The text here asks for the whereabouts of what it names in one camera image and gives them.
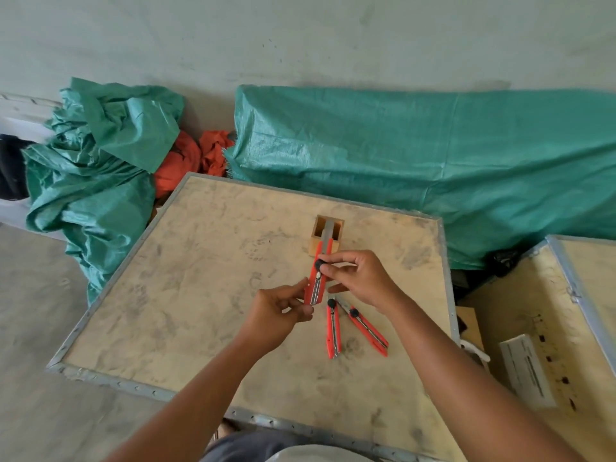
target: wooden crate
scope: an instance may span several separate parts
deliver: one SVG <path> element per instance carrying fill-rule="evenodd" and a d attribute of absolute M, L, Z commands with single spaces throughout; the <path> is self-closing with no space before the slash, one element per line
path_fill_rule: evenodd
<path fill-rule="evenodd" d="M 193 174 L 49 369 L 168 400 L 232 340 L 259 288 L 309 274 L 317 215 L 344 220 L 341 248 L 373 249 L 394 281 L 459 341 L 439 219 Z M 388 339 L 389 357 L 342 317 L 343 353 L 329 360 L 326 307 L 318 305 L 312 322 L 250 371 L 227 417 L 389 459 L 462 460 L 392 325 L 353 303 Z"/>
<path fill-rule="evenodd" d="M 510 274 L 462 303 L 475 309 L 492 374 L 518 386 L 523 400 L 587 459 L 614 460 L 616 242 L 549 236 Z M 504 358 L 523 339 L 500 346 L 521 334 L 532 342 L 538 367 L 529 369 L 539 387 L 541 373 L 547 381 L 546 398 L 533 403 L 534 391 L 520 391 L 524 379 L 519 370 L 508 372 Z"/>

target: crumpled green tarp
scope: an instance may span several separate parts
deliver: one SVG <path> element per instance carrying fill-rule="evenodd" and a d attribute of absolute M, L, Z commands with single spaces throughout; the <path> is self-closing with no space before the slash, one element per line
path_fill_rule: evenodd
<path fill-rule="evenodd" d="M 179 133 L 184 99 L 159 86 L 73 78 L 46 125 L 56 135 L 24 151 L 27 227 L 61 230 L 89 280 L 91 304 L 143 233 L 154 172 Z"/>
<path fill-rule="evenodd" d="M 233 178 L 442 217 L 454 269 L 550 233 L 616 239 L 613 93 L 246 85 L 235 126 Z"/>

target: forearm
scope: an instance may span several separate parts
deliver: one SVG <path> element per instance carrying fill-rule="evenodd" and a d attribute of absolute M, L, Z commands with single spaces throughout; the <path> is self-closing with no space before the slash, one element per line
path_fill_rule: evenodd
<path fill-rule="evenodd" d="M 235 391 L 262 356 L 236 338 L 106 462 L 196 462 Z"/>
<path fill-rule="evenodd" d="M 398 295 L 392 302 L 388 317 L 468 460 L 582 460 L 477 366 L 411 298 Z"/>

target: red cloth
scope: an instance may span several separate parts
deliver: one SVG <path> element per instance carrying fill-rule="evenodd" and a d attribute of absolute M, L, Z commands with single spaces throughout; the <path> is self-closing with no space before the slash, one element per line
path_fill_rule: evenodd
<path fill-rule="evenodd" d="M 156 199 L 171 194 L 188 172 L 223 177 L 227 161 L 222 150 L 233 144 L 227 131 L 205 131 L 199 145 L 187 132 L 180 131 L 165 160 L 154 173 Z"/>
<path fill-rule="evenodd" d="M 227 161 L 222 154 L 223 149 L 231 147 L 234 142 L 228 138 L 227 131 L 205 131 L 199 139 L 199 146 L 203 152 L 201 159 L 201 172 L 216 177 L 222 177 L 227 169 Z"/>

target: wall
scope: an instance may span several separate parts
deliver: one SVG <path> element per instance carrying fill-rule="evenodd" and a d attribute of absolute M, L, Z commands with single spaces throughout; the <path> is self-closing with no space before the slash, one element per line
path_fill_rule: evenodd
<path fill-rule="evenodd" d="M 616 0 L 0 0 L 0 90 L 163 84 L 233 126 L 242 83 L 616 89 Z"/>

